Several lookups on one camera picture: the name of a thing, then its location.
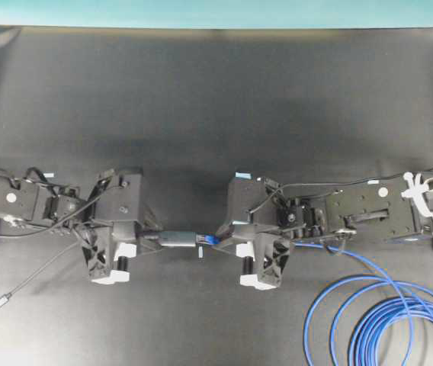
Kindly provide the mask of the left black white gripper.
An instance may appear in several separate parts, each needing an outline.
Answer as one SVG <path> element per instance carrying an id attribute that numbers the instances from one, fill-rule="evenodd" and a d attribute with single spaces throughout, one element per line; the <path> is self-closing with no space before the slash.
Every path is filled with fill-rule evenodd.
<path id="1" fill-rule="evenodd" d="M 158 243 L 162 231 L 139 231 L 140 225 L 136 221 L 81 226 L 81 247 L 90 282 L 126 283 L 130 280 L 128 264 L 131 258 L 163 250 Z"/>

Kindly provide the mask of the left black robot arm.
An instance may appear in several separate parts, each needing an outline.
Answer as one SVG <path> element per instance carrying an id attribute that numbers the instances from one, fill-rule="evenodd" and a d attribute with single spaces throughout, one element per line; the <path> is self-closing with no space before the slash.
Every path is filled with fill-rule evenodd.
<path id="1" fill-rule="evenodd" d="M 146 203 L 139 168 L 102 172 L 86 199 L 76 186 L 52 183 L 35 167 L 20 178 L 0 168 L 0 219 L 32 236 L 74 234 L 88 279 L 97 284 L 129 281 L 128 260 L 143 235 L 162 230 Z"/>

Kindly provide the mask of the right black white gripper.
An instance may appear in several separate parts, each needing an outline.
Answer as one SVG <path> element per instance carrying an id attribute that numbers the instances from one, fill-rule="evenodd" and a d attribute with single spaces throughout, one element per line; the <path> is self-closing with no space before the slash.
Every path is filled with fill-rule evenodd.
<path id="1" fill-rule="evenodd" d="M 235 253 L 242 258 L 242 274 L 239 279 L 242 286 L 254 289 L 276 289 L 281 286 L 291 254 L 289 238 L 275 233 L 258 232 L 249 223 L 222 225 L 216 236 L 225 240 L 212 245 L 214 250 Z"/>

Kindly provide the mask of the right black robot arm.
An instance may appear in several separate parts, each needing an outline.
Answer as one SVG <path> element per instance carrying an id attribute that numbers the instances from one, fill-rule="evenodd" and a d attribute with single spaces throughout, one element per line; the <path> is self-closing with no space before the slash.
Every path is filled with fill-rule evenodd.
<path id="1" fill-rule="evenodd" d="M 236 175 L 229 183 L 226 219 L 215 249 L 242 258 L 240 282 L 280 287 L 293 249 L 316 244 L 341 255 L 353 239 L 433 242 L 433 169 L 349 182 L 317 182 L 315 194 L 292 195 L 306 183 L 280 184 Z"/>

